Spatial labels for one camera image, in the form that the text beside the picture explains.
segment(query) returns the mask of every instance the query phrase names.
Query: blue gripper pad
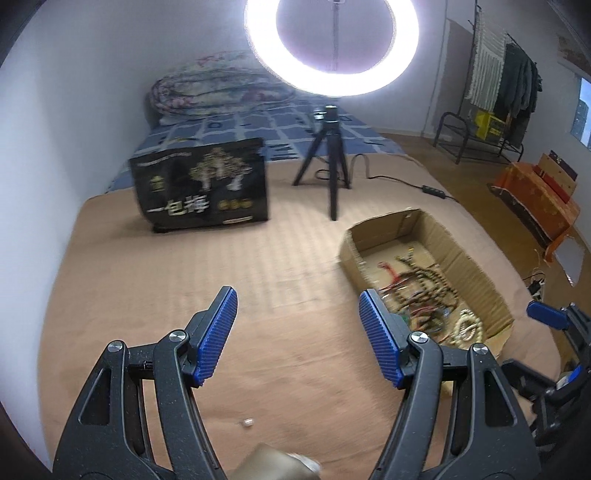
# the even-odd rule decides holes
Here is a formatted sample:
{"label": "blue gripper pad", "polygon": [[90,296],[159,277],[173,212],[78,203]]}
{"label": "blue gripper pad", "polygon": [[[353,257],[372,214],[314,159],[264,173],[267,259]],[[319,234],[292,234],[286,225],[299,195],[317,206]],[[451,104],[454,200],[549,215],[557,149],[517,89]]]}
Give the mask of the blue gripper pad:
{"label": "blue gripper pad", "polygon": [[531,301],[526,309],[527,316],[555,330],[567,330],[570,326],[566,312],[556,310],[540,301]]}
{"label": "blue gripper pad", "polygon": [[231,289],[214,314],[203,341],[197,348],[197,368],[193,378],[197,385],[203,386],[203,382],[213,375],[217,361],[222,354],[230,329],[238,312],[238,294]]}
{"label": "blue gripper pad", "polygon": [[366,291],[359,297],[359,317],[374,349],[382,375],[399,388],[404,379],[400,368],[400,350]]}

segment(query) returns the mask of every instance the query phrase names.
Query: folded blanket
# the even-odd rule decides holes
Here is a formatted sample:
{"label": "folded blanket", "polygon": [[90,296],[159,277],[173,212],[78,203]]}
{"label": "folded blanket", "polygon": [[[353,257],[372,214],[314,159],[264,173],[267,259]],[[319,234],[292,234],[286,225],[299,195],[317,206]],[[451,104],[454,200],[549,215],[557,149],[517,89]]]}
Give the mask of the folded blanket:
{"label": "folded blanket", "polygon": [[231,51],[175,69],[153,85],[150,100],[163,115],[196,117],[263,110],[295,96],[252,52]]}

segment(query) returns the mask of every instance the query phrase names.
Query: bed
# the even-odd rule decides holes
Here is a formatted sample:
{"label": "bed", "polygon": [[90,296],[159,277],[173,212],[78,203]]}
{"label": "bed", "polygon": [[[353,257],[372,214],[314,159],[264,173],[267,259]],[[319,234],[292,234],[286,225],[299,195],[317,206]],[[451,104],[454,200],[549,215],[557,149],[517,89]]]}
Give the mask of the bed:
{"label": "bed", "polygon": [[[265,140],[264,155],[267,161],[302,159],[313,141],[313,132],[320,128],[319,121],[313,116],[317,109],[320,107],[309,100],[296,100],[279,108],[212,115],[158,126],[138,147],[133,157],[169,148],[198,147],[260,137]],[[347,154],[404,153],[396,142],[382,137],[353,115],[341,111],[340,121]],[[326,144],[321,145],[318,155],[326,155]],[[108,191],[130,188],[133,184],[126,162]]]}
{"label": "bed", "polygon": [[[408,157],[369,158],[374,175],[442,188]],[[222,466],[231,471],[265,442],[318,460],[324,480],[368,478],[402,392],[381,376],[359,321],[357,295],[337,255],[347,228],[409,207],[444,223],[504,298],[515,322],[501,358],[558,376],[560,359],[549,329],[525,315],[531,297],[524,283],[460,205],[368,180],[358,168],[352,190],[339,194],[339,220],[331,222],[326,183],[308,173],[301,186],[291,186],[298,167],[296,161],[268,164],[271,219],[264,223],[156,235],[131,189],[86,202],[51,294],[40,346],[40,402],[50,455],[108,342],[156,342],[230,285],[238,292],[238,317],[215,375],[195,391]],[[441,399],[428,466],[440,460],[449,402]],[[529,413],[525,403],[523,408]],[[166,466],[149,383],[147,409],[155,454]],[[249,429],[241,425],[247,418],[254,419]]]}

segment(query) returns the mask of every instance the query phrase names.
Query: blue checkered bed sheet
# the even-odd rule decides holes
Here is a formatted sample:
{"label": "blue checkered bed sheet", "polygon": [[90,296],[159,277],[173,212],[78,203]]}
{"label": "blue checkered bed sheet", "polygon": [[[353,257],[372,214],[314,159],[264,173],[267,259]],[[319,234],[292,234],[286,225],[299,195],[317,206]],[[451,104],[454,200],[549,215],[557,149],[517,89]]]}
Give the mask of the blue checkered bed sheet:
{"label": "blue checkered bed sheet", "polygon": [[[314,140],[313,132],[320,129],[320,123],[314,120],[313,111],[308,102],[301,101],[261,112],[229,113],[156,127],[133,157],[170,148],[199,147],[261,137],[265,140],[264,155],[267,161],[302,159]],[[347,155],[404,154],[396,142],[382,137],[353,115],[341,110],[340,121]],[[325,143],[320,146],[318,155],[326,155]],[[127,189],[133,185],[126,162],[109,186],[108,192]]]}

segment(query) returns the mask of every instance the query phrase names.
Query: red box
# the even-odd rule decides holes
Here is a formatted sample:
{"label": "red box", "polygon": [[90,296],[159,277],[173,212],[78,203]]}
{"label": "red box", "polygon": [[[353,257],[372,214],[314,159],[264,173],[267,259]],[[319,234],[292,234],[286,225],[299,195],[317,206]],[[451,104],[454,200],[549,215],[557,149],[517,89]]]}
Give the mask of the red box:
{"label": "red box", "polygon": [[542,170],[539,165],[534,165],[534,172],[536,172],[540,178],[544,180],[552,190],[554,190],[556,195],[558,195],[564,203],[569,202],[570,195],[558,184],[556,180],[554,180],[550,175]]}

